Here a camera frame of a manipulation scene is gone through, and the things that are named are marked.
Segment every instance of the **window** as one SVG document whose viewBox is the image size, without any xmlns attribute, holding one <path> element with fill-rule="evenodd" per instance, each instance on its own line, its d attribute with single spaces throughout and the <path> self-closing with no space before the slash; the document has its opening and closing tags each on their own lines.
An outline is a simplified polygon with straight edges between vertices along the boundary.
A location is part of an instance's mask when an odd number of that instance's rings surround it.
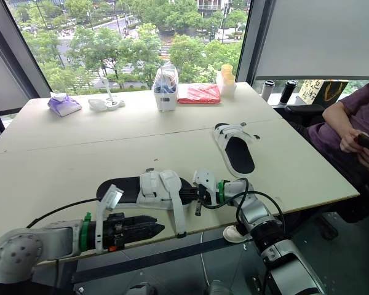
<svg viewBox="0 0 369 295">
<path fill-rule="evenodd" d="M 284 86 L 287 80 L 273 80 L 275 82 L 275 87 L 272 90 L 271 99 L 268 101 L 269 104 L 277 104 L 279 102 L 280 94 L 283 92 L 283 89 L 284 89 Z M 298 85 L 294 89 L 294 92 L 293 92 L 294 95 L 300 92 L 300 89 L 305 80 L 296 80 L 296 81 L 298 82 Z M 265 83 L 265 80 L 255 80 L 253 83 L 254 90 L 256 90 L 257 93 L 261 94 L 261 92 L 263 91 L 264 83 Z M 353 92 L 357 91 L 358 89 L 361 89 L 363 86 L 365 86 L 368 83 L 369 83 L 369 80 L 349 80 L 349 83 L 344 88 L 342 94 L 340 95 L 338 99 L 342 99 L 345 96 L 352 94 Z"/>
<path fill-rule="evenodd" d="M 56 92 L 150 89 L 170 60 L 181 83 L 214 82 L 223 63 L 236 74 L 249 0 L 6 0 Z"/>
</svg>

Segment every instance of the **white slipper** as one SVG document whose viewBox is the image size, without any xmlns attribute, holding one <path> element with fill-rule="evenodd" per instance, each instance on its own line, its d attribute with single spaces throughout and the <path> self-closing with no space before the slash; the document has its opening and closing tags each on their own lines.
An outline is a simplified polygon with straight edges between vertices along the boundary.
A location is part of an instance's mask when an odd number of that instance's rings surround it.
<svg viewBox="0 0 369 295">
<path fill-rule="evenodd" d="M 220 123 L 215 126 L 215 141 L 223 155 L 224 162 L 232 175 L 238 178 L 248 177 L 254 170 L 250 155 L 251 136 L 240 125 Z"/>
<path fill-rule="evenodd" d="M 223 237 L 230 243 L 243 243 L 250 239 L 250 235 L 241 235 L 235 226 L 228 226 L 223 231 Z"/>
</svg>

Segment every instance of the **white shoe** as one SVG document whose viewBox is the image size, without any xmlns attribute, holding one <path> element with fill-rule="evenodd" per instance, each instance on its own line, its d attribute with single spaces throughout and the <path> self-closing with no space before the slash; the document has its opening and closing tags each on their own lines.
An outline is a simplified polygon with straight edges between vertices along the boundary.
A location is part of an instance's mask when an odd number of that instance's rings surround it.
<svg viewBox="0 0 369 295">
<path fill-rule="evenodd" d="M 223 237 L 230 243 L 243 243 L 250 239 L 250 235 L 241 235 L 235 226 L 228 226 L 223 231 Z"/>
</svg>

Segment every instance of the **white wall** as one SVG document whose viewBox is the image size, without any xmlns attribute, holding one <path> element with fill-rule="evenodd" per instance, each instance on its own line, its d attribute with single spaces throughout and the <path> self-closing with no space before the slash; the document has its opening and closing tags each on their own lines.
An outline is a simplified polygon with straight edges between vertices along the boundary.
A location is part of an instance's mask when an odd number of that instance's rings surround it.
<svg viewBox="0 0 369 295">
<path fill-rule="evenodd" d="M 0 57 L 0 111 L 23 107 L 27 96 Z"/>
<path fill-rule="evenodd" d="M 369 77 L 369 0 L 276 0 L 256 75 Z"/>
</svg>

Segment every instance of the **plastic bag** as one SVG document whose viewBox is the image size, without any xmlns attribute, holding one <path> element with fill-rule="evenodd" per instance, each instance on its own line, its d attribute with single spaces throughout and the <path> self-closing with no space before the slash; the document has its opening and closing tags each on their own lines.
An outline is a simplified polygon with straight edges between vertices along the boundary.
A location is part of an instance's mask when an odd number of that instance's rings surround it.
<svg viewBox="0 0 369 295">
<path fill-rule="evenodd" d="M 190 84 L 187 96 L 180 96 L 179 103 L 206 103 L 214 104 L 220 102 L 220 92 L 216 84 Z"/>
<path fill-rule="evenodd" d="M 171 62 L 157 70 L 152 90 L 154 93 L 175 93 L 178 87 L 178 72 Z"/>
</svg>

